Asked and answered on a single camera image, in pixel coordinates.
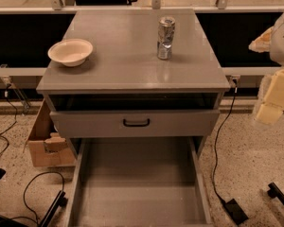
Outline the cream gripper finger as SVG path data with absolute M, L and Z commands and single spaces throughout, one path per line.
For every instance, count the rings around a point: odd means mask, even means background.
M 272 28 L 266 29 L 260 36 L 253 40 L 248 48 L 257 53 L 269 52 L 271 45 Z
M 256 121 L 273 125 L 284 113 L 284 68 L 270 77 L 270 83 L 256 113 Z

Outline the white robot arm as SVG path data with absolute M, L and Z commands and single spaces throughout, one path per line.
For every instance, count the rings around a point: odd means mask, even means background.
M 248 48 L 257 53 L 268 52 L 270 59 L 281 66 L 263 78 L 254 108 L 254 122 L 272 126 L 284 113 L 284 12 Z

